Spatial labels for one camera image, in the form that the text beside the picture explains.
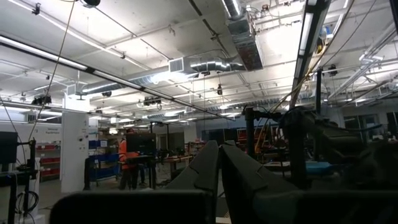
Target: computer monitor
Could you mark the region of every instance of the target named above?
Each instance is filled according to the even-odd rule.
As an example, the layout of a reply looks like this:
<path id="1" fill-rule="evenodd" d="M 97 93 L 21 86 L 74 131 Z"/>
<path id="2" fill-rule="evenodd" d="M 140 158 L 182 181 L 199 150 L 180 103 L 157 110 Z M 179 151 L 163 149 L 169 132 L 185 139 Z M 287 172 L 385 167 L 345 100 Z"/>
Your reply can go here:
<path id="1" fill-rule="evenodd" d="M 17 162 L 18 133 L 0 131 L 0 164 Z"/>
<path id="2" fill-rule="evenodd" d="M 153 154 L 156 152 L 156 134 L 138 133 L 126 135 L 127 152 Z"/>

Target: air vent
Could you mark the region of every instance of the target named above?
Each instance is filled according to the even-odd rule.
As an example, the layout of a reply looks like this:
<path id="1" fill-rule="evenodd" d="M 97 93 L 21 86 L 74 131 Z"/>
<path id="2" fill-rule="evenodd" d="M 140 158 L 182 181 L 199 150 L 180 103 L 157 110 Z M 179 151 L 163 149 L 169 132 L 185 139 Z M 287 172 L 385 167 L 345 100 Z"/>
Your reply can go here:
<path id="1" fill-rule="evenodd" d="M 184 71 L 183 58 L 169 60 L 169 72 L 183 72 Z"/>

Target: wooden table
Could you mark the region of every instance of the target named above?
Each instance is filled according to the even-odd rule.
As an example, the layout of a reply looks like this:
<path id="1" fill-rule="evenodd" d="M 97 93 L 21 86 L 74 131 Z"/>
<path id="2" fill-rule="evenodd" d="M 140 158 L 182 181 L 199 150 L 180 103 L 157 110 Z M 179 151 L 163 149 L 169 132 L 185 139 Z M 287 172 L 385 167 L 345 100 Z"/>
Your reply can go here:
<path id="1" fill-rule="evenodd" d="M 163 162 L 167 162 L 170 164 L 170 173 L 174 172 L 177 169 L 177 163 L 185 161 L 185 166 L 189 165 L 190 159 L 192 159 L 193 156 L 183 156 L 183 157 L 178 157 L 178 158 L 173 158 L 173 157 L 168 157 L 163 160 Z"/>

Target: white ceiling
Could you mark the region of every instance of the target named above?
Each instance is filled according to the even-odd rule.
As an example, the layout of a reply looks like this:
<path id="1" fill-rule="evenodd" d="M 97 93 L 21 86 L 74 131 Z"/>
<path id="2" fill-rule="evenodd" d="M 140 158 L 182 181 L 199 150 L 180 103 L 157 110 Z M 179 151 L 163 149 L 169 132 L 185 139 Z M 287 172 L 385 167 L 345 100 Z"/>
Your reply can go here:
<path id="1" fill-rule="evenodd" d="M 102 1 L 98 9 L 119 24 L 112 21 L 99 10 L 85 8 L 79 2 L 76 2 L 70 21 L 70 31 L 96 45 L 109 47 L 110 51 L 115 54 L 125 54 L 137 63 L 131 63 L 108 52 L 98 50 L 96 47 L 70 34 L 66 37 L 62 56 L 119 76 L 167 66 L 167 57 L 179 58 L 220 49 L 217 41 L 211 40 L 211 34 L 202 19 L 206 19 L 212 29 L 219 34 L 220 40 L 229 55 L 235 56 L 237 53 L 226 26 L 227 20 L 221 6 L 221 0 L 194 0 L 194 2 L 203 14 L 201 17 L 195 12 L 188 0 Z M 0 20 L 5 22 L 0 23 L 0 33 L 34 47 L 58 54 L 64 31 L 45 18 L 65 26 L 68 22 L 72 3 L 41 0 L 41 15 L 45 18 L 35 16 L 24 8 L 33 8 L 35 3 L 36 1 L 33 0 L 3 0 L 2 4 L 0 4 Z M 258 9 L 263 4 L 268 3 L 269 1 L 261 0 L 242 1 L 242 4 L 250 4 Z M 341 30 L 328 49 L 327 54 L 322 58 L 321 65 L 328 61 L 346 42 L 372 3 L 373 0 L 355 0 L 351 13 L 341 26 Z M 272 0 L 271 4 L 275 6 L 276 2 Z M 332 29 L 343 11 L 344 4 L 345 0 L 335 0 L 329 8 L 325 24 L 329 26 L 331 24 Z M 267 16 L 256 21 L 258 23 L 257 28 L 260 30 L 257 39 L 262 49 L 264 69 L 255 72 L 231 72 L 230 74 L 212 72 L 211 75 L 205 78 L 200 75 L 199 78 L 194 80 L 189 79 L 181 83 L 179 87 L 173 85 L 173 82 L 160 82 L 157 85 L 151 83 L 146 85 L 146 87 L 157 89 L 172 96 L 183 95 L 188 93 L 188 91 L 198 91 L 201 94 L 201 98 L 198 95 L 188 95 L 181 96 L 179 99 L 204 107 L 287 94 L 291 90 L 293 83 L 302 23 L 294 23 L 291 26 L 283 26 L 283 24 L 301 20 L 301 14 L 297 13 L 302 8 L 303 3 L 300 1 L 292 2 L 291 6 L 273 7 L 271 9 L 272 14 L 274 16 L 282 16 L 283 19 L 279 21 L 275 17 Z M 338 68 L 359 66 L 359 56 L 391 22 L 392 15 L 388 0 L 377 0 L 359 29 L 325 65 L 325 69 L 331 64 L 335 64 Z M 126 41 L 121 44 L 115 44 L 119 40 Z M 398 52 L 394 43 L 390 43 L 377 55 L 387 60 L 397 58 Z M 207 54 L 207 56 L 223 57 L 223 54 L 220 51 L 214 51 Z M 12 62 L 19 66 L 10 65 L 7 62 Z M 39 71 L 52 73 L 54 66 L 52 62 L 46 62 L 40 58 L 0 46 L 1 96 L 19 97 L 21 92 L 30 91 L 27 96 L 31 96 L 28 97 L 28 101 L 31 100 L 34 95 L 43 92 L 43 90 L 33 91 L 33 89 L 49 83 L 45 79 L 46 75 L 39 73 Z M 395 69 L 398 70 L 396 64 L 382 66 L 381 69 L 373 68 L 370 73 L 377 72 L 377 74 L 370 75 L 369 78 L 377 82 L 391 78 L 395 75 Z M 346 80 L 341 77 L 349 77 L 354 73 L 354 70 L 355 68 L 339 72 L 333 78 L 326 74 L 324 85 L 326 85 L 328 91 L 331 91 Z M 78 77 L 76 70 L 63 66 L 58 66 L 55 73 L 57 74 L 55 81 L 65 82 L 69 85 L 78 81 L 78 79 L 83 83 L 101 81 L 100 78 L 83 72 Z M 362 85 L 364 80 L 364 78 L 360 78 L 355 82 L 354 86 Z M 307 84 L 311 90 L 315 88 L 312 83 Z M 211 88 L 216 89 L 218 84 L 222 84 L 222 87 L 226 88 L 223 91 L 224 97 L 220 97 L 210 90 Z M 62 102 L 62 90 L 64 89 L 63 85 L 54 83 L 51 91 L 53 101 Z M 158 111 L 156 107 L 138 108 L 133 104 L 143 100 L 145 96 L 148 96 L 148 94 L 137 93 L 135 90 L 125 88 L 113 91 L 113 97 L 110 98 L 93 96 L 91 104 L 95 107 L 106 107 L 132 103 L 129 106 L 114 108 L 112 112 L 130 113 L 135 111 L 141 115 L 165 113 L 167 109 L 181 108 L 181 106 L 165 100 L 162 111 Z"/>

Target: orange safety vest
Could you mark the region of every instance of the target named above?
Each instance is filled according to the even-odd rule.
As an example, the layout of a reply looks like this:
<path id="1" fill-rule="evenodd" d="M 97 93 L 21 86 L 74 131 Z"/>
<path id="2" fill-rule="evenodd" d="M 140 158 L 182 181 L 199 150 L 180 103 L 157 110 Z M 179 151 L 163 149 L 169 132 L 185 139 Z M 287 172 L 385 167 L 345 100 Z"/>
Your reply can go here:
<path id="1" fill-rule="evenodd" d="M 139 154 L 136 153 L 136 152 L 127 152 L 127 142 L 126 142 L 126 140 L 122 140 L 120 142 L 120 145 L 119 145 L 119 161 L 120 162 L 126 161 L 127 158 L 133 158 L 133 157 L 137 157 L 137 156 L 139 156 Z M 124 170 L 124 169 L 128 169 L 128 168 L 133 168 L 135 166 L 136 165 L 134 165 L 134 164 L 130 164 L 130 165 L 123 164 L 122 165 L 122 169 Z"/>

